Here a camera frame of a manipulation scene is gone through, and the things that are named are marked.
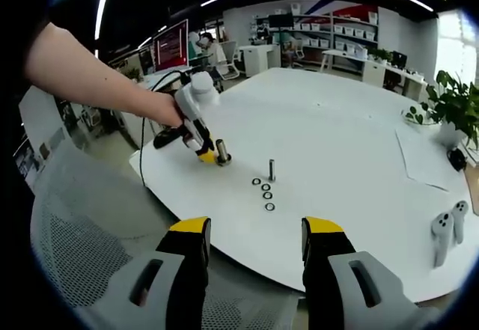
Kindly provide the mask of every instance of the metal bolt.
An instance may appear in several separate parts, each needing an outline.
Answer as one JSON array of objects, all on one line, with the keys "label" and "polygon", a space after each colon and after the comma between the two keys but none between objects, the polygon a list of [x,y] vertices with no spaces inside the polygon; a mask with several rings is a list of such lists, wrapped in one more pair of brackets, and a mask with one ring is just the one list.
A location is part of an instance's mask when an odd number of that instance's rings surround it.
[{"label": "metal bolt", "polygon": [[231,162],[231,155],[226,151],[225,142],[222,139],[216,140],[216,149],[218,149],[218,157],[216,158],[216,164],[228,165]]},{"label": "metal bolt", "polygon": [[269,178],[268,179],[270,182],[274,182],[276,180],[274,159],[269,160]]}]

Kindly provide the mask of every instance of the mesh chair back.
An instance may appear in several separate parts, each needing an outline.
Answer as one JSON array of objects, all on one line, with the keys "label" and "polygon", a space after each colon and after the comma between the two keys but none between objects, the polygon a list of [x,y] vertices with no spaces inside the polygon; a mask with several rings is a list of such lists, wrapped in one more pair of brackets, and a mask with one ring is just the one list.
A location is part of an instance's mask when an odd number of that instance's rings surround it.
[{"label": "mesh chair back", "polygon": [[223,48],[228,64],[232,64],[237,52],[237,42],[235,40],[229,40],[228,42],[220,43],[220,45]]}]

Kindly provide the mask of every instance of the white pot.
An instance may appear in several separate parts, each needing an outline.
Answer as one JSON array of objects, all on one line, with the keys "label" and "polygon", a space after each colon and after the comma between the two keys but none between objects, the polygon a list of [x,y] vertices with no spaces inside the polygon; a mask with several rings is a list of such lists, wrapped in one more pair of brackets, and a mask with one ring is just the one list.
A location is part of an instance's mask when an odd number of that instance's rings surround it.
[{"label": "white pot", "polygon": [[466,137],[466,134],[456,129],[456,125],[450,122],[442,122],[441,129],[436,137],[437,141],[444,145],[446,149],[453,150]]}]

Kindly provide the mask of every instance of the office chair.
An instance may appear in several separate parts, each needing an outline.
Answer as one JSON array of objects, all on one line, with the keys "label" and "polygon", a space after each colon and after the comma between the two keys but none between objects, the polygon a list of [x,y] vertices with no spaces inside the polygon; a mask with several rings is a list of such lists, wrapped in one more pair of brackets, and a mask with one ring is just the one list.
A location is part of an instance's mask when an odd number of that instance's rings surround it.
[{"label": "office chair", "polygon": [[[302,40],[296,40],[296,59],[303,59],[305,53],[302,48]],[[293,62],[293,67],[303,68],[304,66],[298,62]]]},{"label": "office chair", "polygon": [[222,78],[226,81],[229,79],[235,79],[240,76],[240,72],[237,69],[237,66],[234,64],[234,61],[238,59],[237,54],[237,42],[235,40],[229,40],[227,42],[222,42],[219,44],[223,48],[223,52],[226,57],[226,66],[228,70],[233,70],[233,72],[228,72],[224,74]]}]

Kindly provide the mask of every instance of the white table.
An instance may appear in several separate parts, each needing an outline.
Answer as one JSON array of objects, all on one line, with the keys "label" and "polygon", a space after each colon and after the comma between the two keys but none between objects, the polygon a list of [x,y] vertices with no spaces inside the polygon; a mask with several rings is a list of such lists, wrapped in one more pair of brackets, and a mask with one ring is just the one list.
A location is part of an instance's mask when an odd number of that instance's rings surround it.
[{"label": "white table", "polygon": [[247,77],[252,77],[269,68],[281,67],[281,50],[277,44],[262,44],[259,46],[241,46]]},{"label": "white table", "polygon": [[[399,276],[412,301],[458,288],[478,254],[479,218],[466,216],[464,243],[434,269],[432,219],[471,198],[462,173],[449,192],[406,176],[395,130],[416,132],[400,116],[414,101],[351,79],[275,68],[224,92],[221,103],[204,119],[225,140],[228,167],[199,162],[181,140],[143,152],[147,186],[180,219],[209,216],[212,245],[304,290],[301,219],[315,216],[338,223],[357,251]],[[138,153],[130,159],[137,172]],[[269,159],[277,177],[271,213],[251,184],[266,179]]]},{"label": "white table", "polygon": [[385,71],[389,70],[391,72],[399,74],[401,77],[404,77],[404,96],[413,100],[420,101],[423,100],[422,97],[426,96],[427,83],[422,79],[422,77],[412,75],[387,64],[381,64],[378,62],[370,61],[368,59],[359,58],[355,55],[351,55],[350,53],[340,51],[338,49],[330,49],[327,51],[323,51],[323,60],[321,61],[320,70],[321,72],[323,72],[326,62],[328,60],[328,68],[330,69],[332,67],[332,58],[334,56],[362,62],[364,64],[362,69],[362,81],[365,83],[369,83],[371,85],[382,88],[382,85],[384,84]]}]

